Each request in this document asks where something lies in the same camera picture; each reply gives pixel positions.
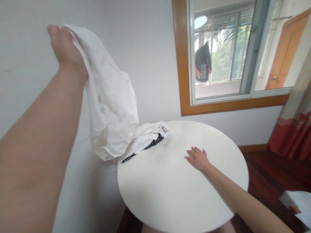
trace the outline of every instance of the black and white striped garment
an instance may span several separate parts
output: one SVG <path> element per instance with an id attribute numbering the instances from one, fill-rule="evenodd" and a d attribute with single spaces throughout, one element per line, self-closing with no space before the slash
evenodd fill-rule
<path id="1" fill-rule="evenodd" d="M 156 144 L 158 144 L 160 141 L 163 140 L 163 136 L 161 134 L 159 134 L 158 138 L 156 140 L 152 140 L 152 142 L 149 144 L 149 146 L 147 146 L 144 150 L 149 149 L 150 147 L 155 146 Z M 126 159 L 122 160 L 121 163 L 125 163 L 127 160 L 130 160 L 131 158 L 133 158 L 136 154 L 132 154 L 131 156 L 127 157 Z"/>

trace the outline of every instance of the forearm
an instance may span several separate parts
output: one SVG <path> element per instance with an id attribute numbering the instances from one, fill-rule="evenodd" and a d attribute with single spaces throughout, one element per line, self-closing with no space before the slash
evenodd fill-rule
<path id="1" fill-rule="evenodd" d="M 60 69 L 1 140 L 1 231 L 52 229 L 86 76 L 79 69 Z"/>
<path id="2" fill-rule="evenodd" d="M 274 213 L 213 165 L 206 167 L 204 172 L 212 178 L 228 199 L 231 207 L 235 209 L 254 232 L 292 233 L 292 231 Z"/>

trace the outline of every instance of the red curtain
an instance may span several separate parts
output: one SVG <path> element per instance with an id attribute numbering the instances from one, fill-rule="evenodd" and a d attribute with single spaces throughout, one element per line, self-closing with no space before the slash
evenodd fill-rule
<path id="1" fill-rule="evenodd" d="M 272 152 L 299 160 L 311 160 L 310 64 L 311 49 L 269 141 Z"/>
<path id="2" fill-rule="evenodd" d="M 310 112 L 298 118 L 280 118 L 269 142 L 272 152 L 289 158 L 311 160 Z"/>

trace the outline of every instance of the orange door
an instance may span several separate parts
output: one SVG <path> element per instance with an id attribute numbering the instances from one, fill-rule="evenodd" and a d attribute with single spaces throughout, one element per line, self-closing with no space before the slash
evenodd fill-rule
<path id="1" fill-rule="evenodd" d="M 283 87 L 309 14 L 310 9 L 284 23 L 266 90 Z"/>

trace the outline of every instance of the white tabletop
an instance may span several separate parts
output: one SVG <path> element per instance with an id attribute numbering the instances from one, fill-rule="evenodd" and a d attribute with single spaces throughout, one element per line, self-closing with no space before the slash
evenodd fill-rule
<path id="1" fill-rule="evenodd" d="M 118 184 L 130 211 L 163 232 L 200 233 L 234 216 L 218 189 L 183 157 L 191 146 L 244 190 L 248 169 L 235 143 L 219 130 L 193 121 L 167 122 L 171 135 L 119 165 Z"/>

